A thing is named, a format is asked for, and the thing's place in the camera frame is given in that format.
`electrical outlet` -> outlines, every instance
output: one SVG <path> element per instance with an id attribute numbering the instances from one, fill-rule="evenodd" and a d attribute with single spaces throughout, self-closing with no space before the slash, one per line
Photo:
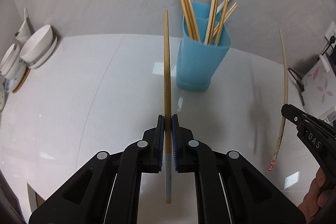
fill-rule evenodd
<path id="1" fill-rule="evenodd" d="M 336 24 L 332 21 L 324 36 L 329 41 L 333 35 L 336 35 Z"/>

